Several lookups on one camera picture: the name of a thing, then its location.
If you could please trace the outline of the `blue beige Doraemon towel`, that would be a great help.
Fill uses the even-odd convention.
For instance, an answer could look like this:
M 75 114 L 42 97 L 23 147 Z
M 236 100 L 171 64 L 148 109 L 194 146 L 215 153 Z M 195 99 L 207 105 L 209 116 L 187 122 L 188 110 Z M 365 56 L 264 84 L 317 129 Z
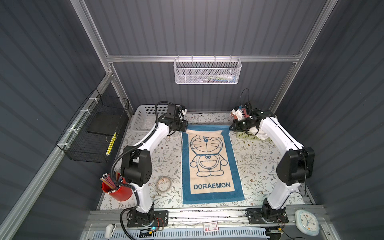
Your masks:
M 245 200 L 229 126 L 191 125 L 182 133 L 183 204 Z

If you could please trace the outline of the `green perforated plastic basket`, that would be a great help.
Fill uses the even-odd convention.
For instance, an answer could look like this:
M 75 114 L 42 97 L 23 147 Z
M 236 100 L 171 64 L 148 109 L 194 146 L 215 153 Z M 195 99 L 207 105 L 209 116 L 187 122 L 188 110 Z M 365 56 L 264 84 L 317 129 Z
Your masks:
M 237 132 L 236 136 L 237 136 L 237 138 L 244 139 L 244 140 L 260 140 L 260 141 L 262 140 L 259 137 L 257 137 L 256 135 L 249 135 L 245 132 Z

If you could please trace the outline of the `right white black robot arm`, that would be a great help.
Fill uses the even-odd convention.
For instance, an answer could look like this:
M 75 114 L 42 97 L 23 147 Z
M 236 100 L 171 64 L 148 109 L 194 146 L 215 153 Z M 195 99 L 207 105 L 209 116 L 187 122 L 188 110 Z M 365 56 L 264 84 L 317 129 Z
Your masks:
M 315 152 L 311 147 L 304 147 L 296 141 L 279 123 L 274 113 L 268 110 L 232 110 L 234 118 L 230 130 L 248 135 L 256 128 L 257 133 L 265 133 L 283 155 L 276 173 L 277 183 L 265 199 L 266 210 L 282 210 L 292 193 L 297 193 L 302 183 L 313 174 Z

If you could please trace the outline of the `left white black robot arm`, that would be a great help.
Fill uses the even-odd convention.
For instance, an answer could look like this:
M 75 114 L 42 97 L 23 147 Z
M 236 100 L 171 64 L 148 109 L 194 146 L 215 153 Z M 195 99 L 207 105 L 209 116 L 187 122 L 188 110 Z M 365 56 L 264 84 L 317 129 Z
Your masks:
M 136 210 L 143 214 L 153 208 L 149 180 L 153 172 L 151 156 L 154 150 L 165 137 L 175 132 L 185 132 L 188 127 L 188 121 L 185 120 L 187 109 L 183 105 L 160 101 L 154 111 L 155 122 L 151 130 L 138 143 L 126 146 L 118 157 L 122 161 L 123 186 L 133 191 Z

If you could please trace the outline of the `white towel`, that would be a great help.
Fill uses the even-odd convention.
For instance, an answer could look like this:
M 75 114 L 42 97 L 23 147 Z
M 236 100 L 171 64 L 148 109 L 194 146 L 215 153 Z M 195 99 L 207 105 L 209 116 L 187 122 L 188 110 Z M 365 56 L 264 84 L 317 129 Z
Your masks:
M 260 140 L 266 140 L 269 138 L 269 136 L 263 130 L 259 130 L 256 127 L 250 128 L 248 130 L 248 133 L 251 135 L 255 135 Z

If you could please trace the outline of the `white plastic laundry basket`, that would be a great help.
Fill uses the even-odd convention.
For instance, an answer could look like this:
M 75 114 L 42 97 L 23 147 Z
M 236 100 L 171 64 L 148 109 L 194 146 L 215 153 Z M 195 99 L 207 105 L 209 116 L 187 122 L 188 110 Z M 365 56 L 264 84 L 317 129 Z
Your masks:
M 170 131 L 166 124 L 159 122 L 160 116 L 167 112 L 167 105 L 174 104 L 161 102 L 156 105 L 139 106 L 134 114 L 131 130 L 137 133 L 150 133 L 152 131 L 165 131 L 167 134 L 172 133 L 173 131 Z

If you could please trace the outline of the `clear tape roll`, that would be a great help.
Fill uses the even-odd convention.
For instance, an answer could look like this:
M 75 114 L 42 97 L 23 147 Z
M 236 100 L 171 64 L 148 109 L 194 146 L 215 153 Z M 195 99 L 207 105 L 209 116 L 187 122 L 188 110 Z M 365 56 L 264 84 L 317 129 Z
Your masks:
M 171 191 L 173 186 L 173 181 L 170 177 L 168 176 L 161 176 L 158 178 L 156 181 L 156 191 L 159 194 L 167 194 Z

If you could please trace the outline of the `red pencil cup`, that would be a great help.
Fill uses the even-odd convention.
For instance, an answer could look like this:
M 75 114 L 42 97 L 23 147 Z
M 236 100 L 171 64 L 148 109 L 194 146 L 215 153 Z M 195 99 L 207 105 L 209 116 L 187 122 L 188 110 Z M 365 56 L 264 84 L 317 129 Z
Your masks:
M 116 180 L 119 183 L 126 182 L 120 173 L 114 172 L 112 175 L 103 174 L 100 180 L 102 181 L 101 188 L 103 192 L 119 202 L 127 201 L 133 195 L 132 189 L 118 186 L 113 182 L 113 180 Z

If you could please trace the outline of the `red white label card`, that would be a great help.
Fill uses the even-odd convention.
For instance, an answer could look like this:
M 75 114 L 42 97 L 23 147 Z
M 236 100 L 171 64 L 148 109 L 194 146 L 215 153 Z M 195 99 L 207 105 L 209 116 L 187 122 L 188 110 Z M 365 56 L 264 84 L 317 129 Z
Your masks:
M 217 221 L 203 223 L 204 233 L 213 233 L 219 231 L 219 224 Z

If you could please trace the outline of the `white round clock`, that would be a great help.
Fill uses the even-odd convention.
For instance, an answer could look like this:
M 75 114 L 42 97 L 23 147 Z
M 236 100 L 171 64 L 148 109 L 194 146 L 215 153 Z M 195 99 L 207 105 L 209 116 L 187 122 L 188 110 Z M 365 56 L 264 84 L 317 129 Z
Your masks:
M 308 236 L 317 236 L 320 232 L 320 224 L 314 214 L 305 210 L 295 212 L 295 223 L 300 232 Z

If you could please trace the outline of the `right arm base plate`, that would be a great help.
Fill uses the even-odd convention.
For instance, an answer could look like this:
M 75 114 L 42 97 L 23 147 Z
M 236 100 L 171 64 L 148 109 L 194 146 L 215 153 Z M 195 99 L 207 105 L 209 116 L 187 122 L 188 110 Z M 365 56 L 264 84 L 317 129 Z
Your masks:
M 245 209 L 245 214 L 249 224 L 287 224 L 289 219 L 285 210 L 248 208 Z

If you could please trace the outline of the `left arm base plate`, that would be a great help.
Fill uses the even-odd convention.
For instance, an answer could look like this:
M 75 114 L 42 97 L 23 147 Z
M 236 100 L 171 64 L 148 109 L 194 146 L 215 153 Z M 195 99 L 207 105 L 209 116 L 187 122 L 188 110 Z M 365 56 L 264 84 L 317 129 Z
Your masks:
M 128 228 L 139 227 L 166 227 L 168 225 L 169 211 L 152 211 L 140 213 L 133 210 L 128 213 Z

